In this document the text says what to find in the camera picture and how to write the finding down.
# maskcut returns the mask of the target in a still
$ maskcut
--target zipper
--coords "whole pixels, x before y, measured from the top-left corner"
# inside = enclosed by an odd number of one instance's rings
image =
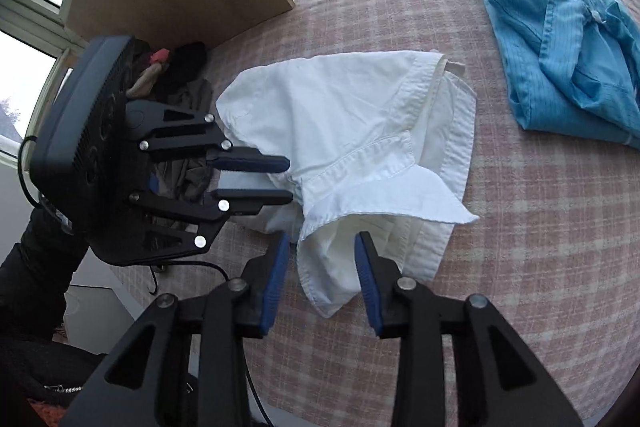
[[[44,388],[48,389],[49,391],[55,391],[56,393],[62,393],[62,394],[71,394],[71,393],[77,393],[78,391],[82,391],[81,385],[79,385],[78,387],[65,387],[62,384],[45,385]]]

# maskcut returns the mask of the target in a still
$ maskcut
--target white folded shirt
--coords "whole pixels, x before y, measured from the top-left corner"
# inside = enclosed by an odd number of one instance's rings
[[[474,139],[475,94],[439,53],[295,58],[243,71],[216,103],[235,145],[289,158],[281,174],[222,172],[221,188],[284,188],[294,202],[236,218],[298,242],[302,287],[323,317],[360,291],[354,236],[404,275],[434,277],[461,200]]]

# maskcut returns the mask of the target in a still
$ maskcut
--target folded blue shirt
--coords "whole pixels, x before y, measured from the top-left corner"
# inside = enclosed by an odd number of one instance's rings
[[[484,0],[524,129],[640,148],[640,31],[620,0]]]

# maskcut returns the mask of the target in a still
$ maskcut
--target tree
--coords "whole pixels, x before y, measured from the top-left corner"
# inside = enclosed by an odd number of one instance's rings
[[[7,115],[7,118],[9,118],[12,124],[16,123],[18,121],[18,118],[20,118],[20,113],[18,111],[11,110],[8,98],[0,100],[0,110],[2,110],[5,115]]]

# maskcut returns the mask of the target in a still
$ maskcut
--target person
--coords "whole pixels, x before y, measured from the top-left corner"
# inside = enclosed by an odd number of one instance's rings
[[[0,266],[0,424],[55,426],[103,355],[53,342],[89,245],[36,208]]]

